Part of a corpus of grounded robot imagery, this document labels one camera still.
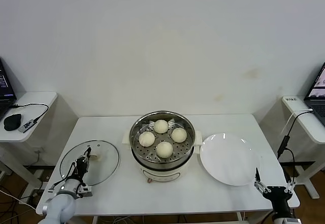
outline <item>glass lid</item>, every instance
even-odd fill
[[[63,158],[60,164],[60,175],[66,177],[71,163],[84,152],[91,148],[88,172],[84,175],[83,181],[93,186],[105,181],[117,169],[120,161],[119,153],[114,145],[101,140],[91,140],[72,148]]]

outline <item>floor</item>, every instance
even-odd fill
[[[41,180],[46,181],[47,178],[51,175],[51,170],[45,170]],[[317,189],[320,199],[313,200],[309,197],[306,189],[303,186],[296,186],[295,191],[300,199],[301,205],[299,208],[295,210],[295,214],[297,218],[300,218],[302,223],[304,224],[323,224],[325,223],[325,172],[318,172],[311,179],[315,188]],[[2,191],[10,193],[13,196],[19,197],[21,196],[23,190],[26,187],[26,182],[17,176],[16,174],[12,174],[11,176],[6,176],[0,185],[0,189]],[[35,196],[33,200],[31,200],[31,205],[36,205],[39,196]],[[0,224],[10,223],[10,224],[35,224],[42,220],[42,216],[39,216],[35,213],[34,210],[25,205],[14,204],[14,203],[4,203],[4,202],[12,202],[12,199],[4,194],[0,193]],[[11,211],[15,211],[18,214],[22,214],[21,216],[15,217],[13,219],[9,219],[12,216],[15,216],[16,213]],[[92,217],[83,217],[86,223],[92,222]],[[113,217],[102,217],[98,221],[98,224],[101,223],[110,223],[112,224]],[[237,220],[235,213],[223,213],[223,214],[193,214],[193,215],[162,215],[162,216],[132,216],[129,219],[125,219],[120,221],[119,223],[128,224],[142,224],[143,221],[145,224],[152,223],[187,223],[187,222],[213,222],[213,221],[232,221]],[[268,218],[264,224],[272,224],[271,218]]]

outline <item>white plate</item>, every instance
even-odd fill
[[[249,144],[232,134],[214,134],[204,140],[201,162],[220,182],[233,186],[251,184],[259,169],[259,157]]]

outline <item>steamer basket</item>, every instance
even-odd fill
[[[164,134],[158,134],[153,129],[154,122],[160,119],[168,122],[168,131]],[[183,143],[172,140],[172,131],[179,127],[187,132],[187,138]],[[155,135],[154,144],[150,147],[143,147],[139,143],[140,134],[146,131]],[[174,152],[170,158],[160,158],[156,153],[156,147],[162,141],[173,145]],[[170,171],[186,163],[193,154],[195,130],[190,121],[178,113],[155,111],[144,115],[134,123],[130,130],[129,142],[133,156],[140,164],[155,171]]]

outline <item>laptop screen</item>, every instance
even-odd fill
[[[8,80],[5,69],[0,61],[0,99],[15,99],[15,93]]]
[[[325,98],[325,63],[306,98]]]

